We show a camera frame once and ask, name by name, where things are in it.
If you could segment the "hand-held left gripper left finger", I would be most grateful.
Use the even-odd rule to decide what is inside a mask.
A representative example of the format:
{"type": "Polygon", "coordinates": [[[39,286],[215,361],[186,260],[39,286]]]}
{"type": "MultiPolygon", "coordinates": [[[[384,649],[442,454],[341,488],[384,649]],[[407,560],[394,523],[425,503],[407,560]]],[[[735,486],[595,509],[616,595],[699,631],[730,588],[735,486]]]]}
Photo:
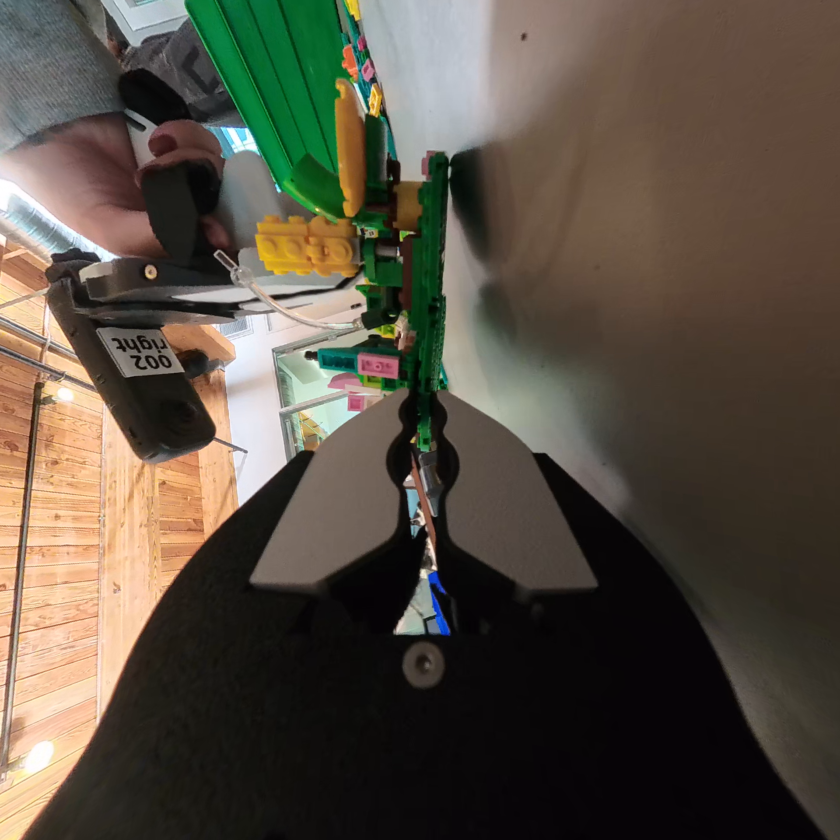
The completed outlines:
{"type": "Polygon", "coordinates": [[[412,538],[403,482],[414,396],[386,396],[320,444],[250,575],[252,586],[325,592],[365,558],[412,538]]]}

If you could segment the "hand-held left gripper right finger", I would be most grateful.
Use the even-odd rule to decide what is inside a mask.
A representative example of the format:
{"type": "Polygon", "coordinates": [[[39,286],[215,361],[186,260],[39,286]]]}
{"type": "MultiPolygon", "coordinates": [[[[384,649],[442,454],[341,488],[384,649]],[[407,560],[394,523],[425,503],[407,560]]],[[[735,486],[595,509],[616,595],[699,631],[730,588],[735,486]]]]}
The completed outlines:
{"type": "Polygon", "coordinates": [[[457,459],[443,504],[455,547],[524,599],[595,590],[595,574],[534,453],[452,392],[439,392],[437,400],[446,414],[443,440],[457,459]]]}

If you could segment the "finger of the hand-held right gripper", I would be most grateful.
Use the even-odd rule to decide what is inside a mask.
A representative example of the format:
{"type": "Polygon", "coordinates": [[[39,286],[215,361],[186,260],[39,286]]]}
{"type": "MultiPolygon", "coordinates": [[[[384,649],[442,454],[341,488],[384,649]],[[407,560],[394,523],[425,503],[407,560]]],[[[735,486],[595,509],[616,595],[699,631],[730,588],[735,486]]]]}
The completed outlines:
{"type": "MultiPolygon", "coordinates": [[[[352,263],[350,274],[345,276],[334,271],[327,276],[315,270],[300,275],[296,271],[276,274],[266,268],[256,247],[241,248],[235,252],[238,266],[247,269],[253,281],[268,297],[285,308],[306,307],[323,298],[358,283],[364,277],[364,262],[352,263]]],[[[189,272],[186,279],[174,280],[171,298],[181,304],[212,311],[216,316],[249,316],[265,314],[271,307],[265,304],[251,289],[236,285],[228,269],[211,255],[192,259],[172,259],[171,263],[189,272]]]]}
{"type": "Polygon", "coordinates": [[[224,163],[217,203],[217,220],[228,234],[231,247],[255,247],[257,225],[266,216],[281,222],[290,217],[309,220],[309,210],[278,190],[265,160],[243,150],[224,163]]]}

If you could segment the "yellow lego brick assembly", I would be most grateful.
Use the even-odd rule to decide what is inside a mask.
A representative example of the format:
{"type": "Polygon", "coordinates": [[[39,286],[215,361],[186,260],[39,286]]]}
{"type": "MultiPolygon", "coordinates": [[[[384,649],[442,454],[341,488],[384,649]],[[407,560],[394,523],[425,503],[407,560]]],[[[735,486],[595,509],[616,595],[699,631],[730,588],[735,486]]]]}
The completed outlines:
{"type": "Polygon", "coordinates": [[[259,260],[275,275],[352,278],[363,265],[358,229],[346,218],[289,216],[284,222],[265,216],[257,224],[255,243],[259,260]]]}

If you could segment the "green baseplate lego model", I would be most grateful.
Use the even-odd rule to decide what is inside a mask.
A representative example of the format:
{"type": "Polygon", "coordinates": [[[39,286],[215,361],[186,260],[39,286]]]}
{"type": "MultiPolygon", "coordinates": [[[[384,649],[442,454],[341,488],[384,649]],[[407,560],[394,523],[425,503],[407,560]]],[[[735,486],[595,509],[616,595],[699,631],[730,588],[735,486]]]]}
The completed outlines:
{"type": "Polygon", "coordinates": [[[352,349],[320,350],[317,361],[322,369],[349,374],[358,382],[359,388],[349,396],[350,408],[353,402],[364,403],[370,396],[384,397],[401,388],[413,392],[413,443],[419,454],[427,454],[436,448],[434,398],[448,387],[443,371],[443,285],[449,159],[442,151],[427,152],[419,182],[403,180],[395,161],[387,204],[391,227],[378,232],[357,225],[353,216],[368,195],[366,131],[360,107],[350,101],[350,84],[337,80],[336,87],[343,218],[359,232],[365,273],[354,286],[364,297],[365,310],[354,321],[332,329],[363,329],[373,337],[352,349]]]}

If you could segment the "person's right forearm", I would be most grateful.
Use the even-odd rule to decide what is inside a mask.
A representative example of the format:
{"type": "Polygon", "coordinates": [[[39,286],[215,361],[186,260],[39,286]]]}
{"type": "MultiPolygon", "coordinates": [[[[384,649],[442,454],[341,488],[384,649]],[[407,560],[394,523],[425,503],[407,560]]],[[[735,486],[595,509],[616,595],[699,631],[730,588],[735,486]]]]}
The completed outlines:
{"type": "Polygon", "coordinates": [[[1,2],[1,152],[67,123],[121,113],[120,65],[99,1],[1,2]]]}

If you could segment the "pile of loose lego bricks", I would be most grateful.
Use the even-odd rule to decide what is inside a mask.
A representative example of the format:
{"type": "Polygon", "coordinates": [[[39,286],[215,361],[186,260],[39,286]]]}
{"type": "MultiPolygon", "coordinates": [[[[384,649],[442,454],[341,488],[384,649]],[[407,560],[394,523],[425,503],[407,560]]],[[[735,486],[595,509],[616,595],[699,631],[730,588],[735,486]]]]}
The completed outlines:
{"type": "Polygon", "coordinates": [[[337,1],[342,28],[341,67],[356,90],[364,113],[387,120],[385,95],[377,76],[361,21],[358,1],[337,1]]]}

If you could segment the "person's right hand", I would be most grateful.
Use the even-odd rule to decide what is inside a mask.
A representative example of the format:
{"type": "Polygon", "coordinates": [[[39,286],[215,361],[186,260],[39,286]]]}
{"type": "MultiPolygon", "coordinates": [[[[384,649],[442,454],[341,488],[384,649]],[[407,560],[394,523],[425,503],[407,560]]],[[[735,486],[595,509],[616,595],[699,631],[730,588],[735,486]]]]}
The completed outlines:
{"type": "Polygon", "coordinates": [[[140,166],[123,116],[84,118],[3,154],[2,178],[116,256],[163,257],[140,189],[143,176],[188,161],[222,174],[224,159],[214,135],[190,120],[163,122],[145,146],[151,160],[140,166]]]}

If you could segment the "glass door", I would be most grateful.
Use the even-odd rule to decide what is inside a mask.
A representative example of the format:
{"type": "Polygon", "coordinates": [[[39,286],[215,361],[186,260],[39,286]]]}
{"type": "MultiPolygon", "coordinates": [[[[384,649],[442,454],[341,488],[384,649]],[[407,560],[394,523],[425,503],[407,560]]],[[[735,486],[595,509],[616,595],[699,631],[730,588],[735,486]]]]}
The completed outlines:
{"type": "Polygon", "coordinates": [[[317,361],[321,348],[336,350],[357,344],[366,332],[322,332],[274,349],[280,397],[280,430],[287,459],[317,449],[337,428],[357,416],[348,408],[349,394],[329,383],[333,371],[323,371],[317,361]]]}

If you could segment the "green plastic bin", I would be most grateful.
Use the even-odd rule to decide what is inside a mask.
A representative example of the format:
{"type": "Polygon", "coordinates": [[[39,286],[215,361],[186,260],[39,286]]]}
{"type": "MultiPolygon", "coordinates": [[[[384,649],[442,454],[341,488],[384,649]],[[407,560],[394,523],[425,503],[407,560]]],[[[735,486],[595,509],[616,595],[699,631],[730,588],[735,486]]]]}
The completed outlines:
{"type": "MultiPolygon", "coordinates": [[[[362,108],[341,67],[336,2],[195,1],[185,7],[275,183],[307,210],[345,217],[334,103],[338,80],[362,108]]],[[[357,225],[384,232],[396,166],[391,128],[363,113],[367,197],[357,225]]]]}

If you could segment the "silver ceiling duct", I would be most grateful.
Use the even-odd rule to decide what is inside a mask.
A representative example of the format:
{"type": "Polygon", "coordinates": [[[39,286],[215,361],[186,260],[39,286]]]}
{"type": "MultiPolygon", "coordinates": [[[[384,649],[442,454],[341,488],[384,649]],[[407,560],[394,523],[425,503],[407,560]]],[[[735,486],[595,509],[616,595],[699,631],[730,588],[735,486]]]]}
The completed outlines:
{"type": "Polygon", "coordinates": [[[27,247],[49,260],[50,256],[71,249],[97,255],[110,260],[114,255],[92,243],[69,226],[61,223],[41,204],[19,190],[11,182],[1,184],[2,236],[27,247]]]}

